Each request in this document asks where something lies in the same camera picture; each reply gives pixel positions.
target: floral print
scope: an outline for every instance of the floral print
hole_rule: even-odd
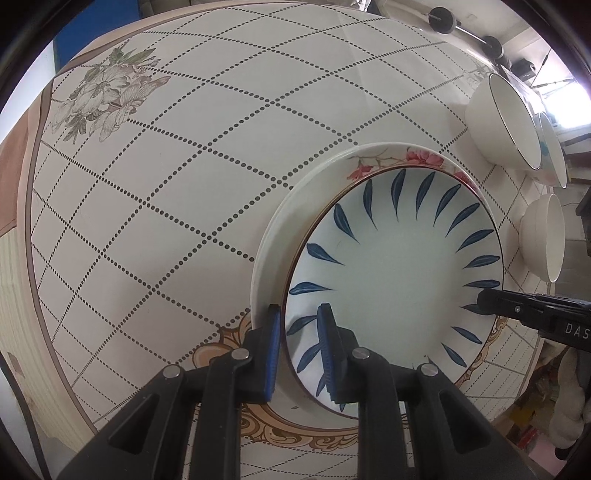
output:
[[[363,165],[361,160],[359,160],[359,166],[353,170],[353,173],[347,177],[348,180],[359,180],[361,179],[366,173],[369,173],[374,168],[373,165]]]
[[[369,173],[375,171],[374,169],[381,170],[382,168],[390,168],[404,164],[427,165],[431,168],[436,168],[453,175],[455,178],[464,183],[464,185],[467,185],[480,198],[483,198],[482,193],[480,193],[480,190],[476,186],[476,183],[474,183],[474,180],[472,180],[472,178],[465,171],[453,164],[451,161],[446,161],[442,156],[437,155],[434,152],[425,150],[423,148],[408,147],[405,158],[395,158],[385,156],[387,151],[388,149],[386,148],[380,154],[370,157],[350,157],[357,158],[358,164],[357,168],[347,176],[347,180],[360,180]]]
[[[412,148],[407,150],[406,161],[413,165],[431,165],[433,167],[441,167],[443,165],[443,158],[439,155],[429,152],[429,150]]]
[[[56,132],[65,125],[64,141],[72,139],[76,143],[77,136],[85,134],[90,124],[89,136],[100,130],[99,141],[103,142],[137,111],[150,93],[170,79],[153,79],[148,74],[160,61],[152,56],[154,48],[125,53],[124,47],[125,44],[115,47],[103,62],[92,65],[68,100],[61,102],[51,129]]]

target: white bowl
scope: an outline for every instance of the white bowl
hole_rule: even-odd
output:
[[[519,226],[519,245],[528,268],[546,282],[555,282],[564,259],[564,216],[554,193],[531,202]]]
[[[466,107],[466,125],[482,154],[492,163],[517,170],[538,170],[541,150],[534,121],[517,91],[491,73]]]
[[[566,165],[560,140],[544,112],[534,115],[534,125],[540,139],[542,163],[539,170],[527,174],[535,181],[551,187],[566,187]]]

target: screw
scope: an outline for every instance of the screw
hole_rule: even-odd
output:
[[[162,370],[162,374],[166,378],[175,378],[181,374],[181,368],[178,365],[169,365],[167,367],[164,367],[164,370]]]
[[[435,375],[439,373],[439,369],[437,368],[437,365],[434,364],[422,364],[421,372],[427,377],[435,377]]]
[[[249,356],[251,356],[251,353],[245,348],[237,348],[232,351],[232,358],[234,360],[246,360]]]
[[[366,358],[369,358],[369,350],[362,346],[358,346],[357,348],[353,348],[351,355],[359,360],[365,360]]]

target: blue leaf pattern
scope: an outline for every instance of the blue leaf pattern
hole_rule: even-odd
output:
[[[343,265],[341,262],[335,260],[328,253],[326,253],[326,250],[324,250],[324,248],[322,248],[318,244],[306,244],[306,250],[308,250],[308,253],[312,257],[317,258],[318,260],[326,260],[327,262],[338,263],[339,265]]]
[[[462,327],[452,327],[457,333],[462,335],[463,337],[467,338],[471,342],[477,343],[478,345],[482,345],[482,340],[480,340],[476,335],[472,332],[469,332],[465,328]]]
[[[468,310],[469,312],[476,313],[477,315],[491,315],[490,313],[485,312],[482,310],[477,303],[471,303],[470,305],[464,305],[462,307],[464,310]]]
[[[499,255],[481,255],[476,257],[472,260],[468,265],[464,268],[476,268],[476,267],[484,267],[485,265],[490,265],[494,262],[498,262],[501,258]]]
[[[461,221],[466,220],[471,214],[478,210],[480,203],[472,203],[472,205],[468,205],[464,208],[457,216],[453,219],[452,225],[450,226],[449,230],[446,233],[446,236],[449,235],[449,232]]]
[[[295,371],[297,373],[300,373],[304,368],[308,366],[308,364],[314,359],[318,352],[320,352],[319,343],[308,348],[308,350],[304,352],[304,355],[301,356],[300,363],[297,364],[297,368],[295,369]]]
[[[464,367],[464,368],[467,367],[466,362],[459,355],[459,353],[457,353],[454,349],[449,348],[445,343],[442,343],[442,345],[443,345],[443,348],[445,349],[445,351],[447,352],[447,354],[449,355],[449,358],[451,358],[455,363],[460,365],[460,367]]]
[[[501,285],[501,282],[498,280],[476,280],[471,281],[464,286],[474,288],[497,288],[499,285]]]
[[[418,219],[418,210],[421,207],[421,204],[422,204],[423,200],[425,199],[425,195],[429,191],[431,184],[433,183],[434,177],[435,177],[435,172],[432,171],[429,175],[427,175],[427,177],[425,177],[425,179],[421,182],[421,184],[418,188],[417,201],[415,203],[416,207],[417,207],[417,214],[416,214],[415,218],[417,218],[417,219]]]
[[[313,291],[324,291],[324,290],[332,290],[332,288],[326,288],[322,285],[317,285],[316,283],[312,283],[310,281],[303,281],[298,283],[295,287],[290,290],[290,294],[292,295],[301,295],[302,293],[311,293]]]
[[[394,210],[396,211],[396,220],[398,220],[398,200],[402,193],[402,185],[404,185],[404,177],[406,176],[406,168],[400,170],[400,173],[396,175],[396,178],[392,182],[390,188],[390,195],[392,196],[392,203],[394,204]]]
[[[357,242],[357,239],[353,235],[353,232],[351,231],[351,227],[349,226],[349,221],[347,220],[347,216],[345,215],[345,212],[343,211],[343,208],[341,207],[341,205],[338,203],[335,205],[335,212],[333,214],[333,217],[335,219],[335,224],[339,228],[339,230],[346,233],[353,240],[355,240]]]
[[[371,212],[371,201],[372,201],[373,196],[374,196],[374,184],[372,183],[371,179],[369,179],[365,184],[365,189],[363,190],[363,206],[369,216],[369,219],[373,223],[374,228],[377,230],[378,227],[375,226],[374,216]]]
[[[286,331],[286,335],[293,335],[294,333],[299,332],[308,325],[310,322],[316,320],[316,315],[308,315],[306,317],[300,317],[291,324],[289,330]]]
[[[322,392],[324,390],[326,386],[326,379],[324,377],[324,375],[322,375],[322,377],[320,377],[320,380],[318,381],[318,387],[316,387],[316,396],[320,395],[320,392]]]
[[[450,188],[443,194],[443,197],[441,197],[441,200],[439,200],[439,205],[437,205],[437,211],[435,212],[435,220],[433,220],[433,225],[435,225],[435,222],[437,222],[437,217],[439,217],[439,214],[443,211],[443,209],[447,206],[447,204],[451,201],[453,196],[460,188],[462,188],[462,185],[458,183],[455,187]]]
[[[492,230],[492,229],[478,230],[477,232],[474,232],[473,234],[471,234],[468,238],[466,238],[463,241],[463,243],[460,245],[460,248],[458,248],[456,250],[456,253],[458,253],[462,248],[466,248],[469,245],[472,245],[472,244],[475,244],[476,242],[479,242],[483,238],[485,238],[488,235],[490,235],[492,232],[494,232],[494,230]]]

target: plate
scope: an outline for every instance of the plate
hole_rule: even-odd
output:
[[[290,265],[301,239],[324,207],[367,175],[406,164],[428,165],[456,176],[468,184],[488,207],[476,183],[465,171],[428,148],[409,143],[374,143],[336,155],[296,184],[280,203],[263,234],[251,280],[254,328],[262,325],[270,303],[281,303]]]
[[[476,299],[502,288],[495,223],[480,198],[451,174],[427,166],[378,170],[342,192],[298,250],[284,294],[284,333],[303,387],[336,405],[324,380],[316,311],[330,303],[339,326],[390,363],[435,363],[457,381],[495,323]]]

